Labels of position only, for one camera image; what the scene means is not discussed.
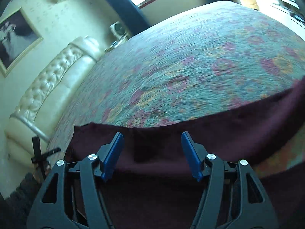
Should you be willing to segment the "dark maroon pants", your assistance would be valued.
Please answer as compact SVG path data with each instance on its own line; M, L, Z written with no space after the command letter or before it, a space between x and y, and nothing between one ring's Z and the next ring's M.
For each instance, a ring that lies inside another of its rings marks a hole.
M181 146L189 132L223 160L251 166L278 153L304 123L304 80L293 88L236 109L163 127L126 128L89 123L75 127L64 159L76 162L110 143L125 146L102 189L116 228L189 228L203 186L191 175Z

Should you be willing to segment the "floral bedspread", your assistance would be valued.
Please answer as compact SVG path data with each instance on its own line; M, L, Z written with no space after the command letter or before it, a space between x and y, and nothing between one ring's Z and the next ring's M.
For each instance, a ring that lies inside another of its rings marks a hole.
M236 109L304 80L304 41L282 23L220 1L170 17L102 56L75 92L49 148L64 159L75 127L163 127ZM259 177L304 173L304 123Z

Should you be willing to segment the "cream tufted headboard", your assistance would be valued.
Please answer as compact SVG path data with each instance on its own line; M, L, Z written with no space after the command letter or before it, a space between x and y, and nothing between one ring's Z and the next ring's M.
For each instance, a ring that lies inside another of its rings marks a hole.
M7 151L12 159L31 167L35 136L40 138L41 151L46 152L64 110L103 54L96 39L78 37L38 74L5 129Z

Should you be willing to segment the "framed wedding photo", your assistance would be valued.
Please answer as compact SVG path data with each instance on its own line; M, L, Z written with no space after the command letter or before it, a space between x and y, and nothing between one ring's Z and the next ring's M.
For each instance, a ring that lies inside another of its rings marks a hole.
M1 74L6 77L43 36L22 7L1 19Z

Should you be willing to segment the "white fan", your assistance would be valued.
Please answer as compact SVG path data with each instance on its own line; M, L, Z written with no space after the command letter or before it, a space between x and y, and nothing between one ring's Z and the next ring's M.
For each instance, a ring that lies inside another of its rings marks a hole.
M128 31L125 29L124 25L121 22L117 21L113 23L109 27L109 29L116 39L121 39L121 38L129 39Z

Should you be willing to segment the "dark blue curtain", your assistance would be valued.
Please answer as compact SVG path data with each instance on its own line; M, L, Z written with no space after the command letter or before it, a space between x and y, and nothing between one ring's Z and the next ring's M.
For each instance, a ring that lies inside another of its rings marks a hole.
M135 36L151 27L142 11L132 0L106 0L119 15L121 21Z

